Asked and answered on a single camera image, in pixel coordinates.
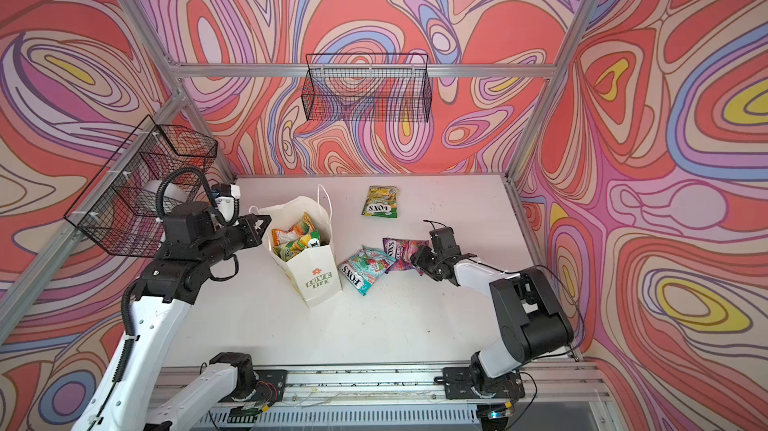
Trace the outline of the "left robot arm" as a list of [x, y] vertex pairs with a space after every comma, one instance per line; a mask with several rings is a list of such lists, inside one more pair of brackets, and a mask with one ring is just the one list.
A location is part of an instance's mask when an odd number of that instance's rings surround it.
[[224, 200], [195, 167], [158, 185], [155, 208], [165, 239], [121, 296], [121, 341], [74, 429], [189, 430], [221, 400], [253, 397], [259, 380], [251, 356], [220, 352], [192, 383], [149, 408], [177, 332], [202, 287], [218, 279], [213, 267], [260, 246], [271, 222], [268, 215], [240, 215], [237, 197], [231, 207]]

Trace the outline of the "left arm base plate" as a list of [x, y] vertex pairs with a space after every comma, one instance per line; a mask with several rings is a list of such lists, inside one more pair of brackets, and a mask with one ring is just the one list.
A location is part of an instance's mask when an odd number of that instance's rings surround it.
[[262, 369], [254, 372], [254, 384], [246, 394], [230, 396], [226, 402], [235, 405], [236, 415], [259, 415], [281, 402], [286, 390], [285, 369]]

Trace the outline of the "green Fox's spring tea bag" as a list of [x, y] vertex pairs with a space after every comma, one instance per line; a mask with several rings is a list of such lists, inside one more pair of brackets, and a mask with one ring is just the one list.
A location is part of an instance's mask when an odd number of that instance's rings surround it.
[[300, 238], [286, 244], [278, 245], [273, 249], [273, 253], [284, 262], [288, 262], [301, 252], [310, 248], [317, 248], [322, 245], [320, 232], [315, 230]]

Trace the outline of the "orange Fox's fruits bag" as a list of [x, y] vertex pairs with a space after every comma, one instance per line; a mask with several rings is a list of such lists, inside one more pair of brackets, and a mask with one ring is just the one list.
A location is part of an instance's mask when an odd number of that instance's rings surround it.
[[273, 229], [271, 232], [273, 244], [276, 246], [285, 245], [298, 240], [304, 235], [310, 234], [316, 230], [311, 217], [304, 213], [302, 218], [288, 230]]

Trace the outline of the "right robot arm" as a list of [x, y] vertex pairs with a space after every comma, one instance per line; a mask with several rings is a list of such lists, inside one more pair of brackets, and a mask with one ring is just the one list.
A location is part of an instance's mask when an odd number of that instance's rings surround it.
[[493, 304], [499, 337], [475, 352], [457, 379], [443, 371], [447, 393], [465, 387], [480, 398], [493, 398], [519, 379], [529, 362], [570, 345], [573, 327], [541, 269], [508, 271], [461, 251], [450, 227], [430, 232], [431, 243], [410, 257], [418, 271], [435, 282], [472, 289]]

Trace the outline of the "teal Fox's mint blossom bag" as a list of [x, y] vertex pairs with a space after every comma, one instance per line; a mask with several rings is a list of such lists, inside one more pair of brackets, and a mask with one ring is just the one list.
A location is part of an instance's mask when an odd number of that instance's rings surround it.
[[362, 295], [366, 296], [376, 281], [396, 262], [385, 251], [363, 246], [338, 265], [339, 273]]

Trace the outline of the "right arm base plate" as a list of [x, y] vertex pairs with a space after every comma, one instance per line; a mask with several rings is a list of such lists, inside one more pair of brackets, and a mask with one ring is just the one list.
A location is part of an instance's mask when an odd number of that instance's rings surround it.
[[443, 387], [449, 400], [503, 399], [514, 403], [526, 395], [519, 372], [489, 378], [475, 365], [444, 367], [433, 382]]

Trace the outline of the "illustrated paper gift bag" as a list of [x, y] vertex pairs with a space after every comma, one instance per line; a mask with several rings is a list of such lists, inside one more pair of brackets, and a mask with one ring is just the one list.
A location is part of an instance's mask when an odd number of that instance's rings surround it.
[[[325, 188], [318, 186], [317, 197], [314, 199], [299, 196], [281, 205], [263, 209], [255, 206], [249, 208], [249, 211], [254, 214], [272, 217], [265, 234], [271, 257], [310, 308], [318, 306], [342, 291], [333, 248], [331, 222], [333, 210], [330, 206], [323, 207], [321, 203], [321, 198], [327, 195]], [[290, 261], [284, 262], [273, 253], [273, 249], [277, 246], [273, 244], [271, 232], [273, 229], [290, 229], [304, 213], [311, 217], [316, 230], [320, 232], [322, 245], [306, 249]]]

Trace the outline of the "purple Fox's berries bag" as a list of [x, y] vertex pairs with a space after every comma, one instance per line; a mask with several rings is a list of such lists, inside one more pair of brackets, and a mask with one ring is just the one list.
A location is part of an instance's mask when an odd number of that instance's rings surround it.
[[426, 240], [384, 238], [382, 242], [386, 254], [395, 260], [395, 262], [386, 270], [387, 274], [395, 271], [412, 270], [421, 273], [421, 271], [418, 270], [418, 267], [412, 264], [411, 258], [420, 247], [428, 245]]

